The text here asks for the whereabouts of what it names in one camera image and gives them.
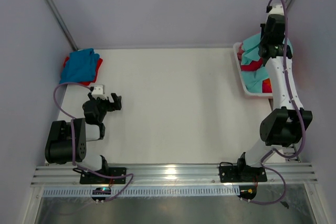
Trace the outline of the teal t shirt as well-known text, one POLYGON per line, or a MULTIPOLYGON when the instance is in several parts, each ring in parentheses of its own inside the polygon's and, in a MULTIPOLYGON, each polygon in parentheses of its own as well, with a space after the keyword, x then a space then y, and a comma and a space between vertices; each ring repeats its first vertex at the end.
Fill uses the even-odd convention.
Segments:
POLYGON ((259 56, 260 33, 245 39, 238 48, 237 58, 245 87, 250 93, 272 93, 268 72, 259 56))

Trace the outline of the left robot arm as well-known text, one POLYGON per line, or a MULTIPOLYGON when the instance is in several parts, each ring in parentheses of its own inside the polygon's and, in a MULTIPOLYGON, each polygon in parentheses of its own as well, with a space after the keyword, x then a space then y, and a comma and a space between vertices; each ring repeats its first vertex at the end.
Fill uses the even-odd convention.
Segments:
POLYGON ((71 162, 74 171, 92 176, 99 183, 111 176, 107 161, 102 155, 90 154, 87 142, 102 140, 106 127, 103 120, 108 112, 122 109, 122 97, 111 93, 108 98, 95 98, 88 94, 89 100, 82 105, 84 117, 53 121, 50 127, 45 159, 50 164, 64 165, 71 162))

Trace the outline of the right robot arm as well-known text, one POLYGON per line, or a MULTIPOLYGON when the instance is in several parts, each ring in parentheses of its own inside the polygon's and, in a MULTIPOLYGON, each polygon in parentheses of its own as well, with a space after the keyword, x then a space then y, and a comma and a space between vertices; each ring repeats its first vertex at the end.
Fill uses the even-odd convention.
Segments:
POLYGON ((237 161, 235 174, 252 182, 265 173, 264 162, 292 144, 303 144, 313 115, 304 109, 292 74, 292 51, 288 45, 287 20, 270 14, 262 26, 259 56, 266 68, 273 95, 273 110, 261 122, 259 141, 237 161))

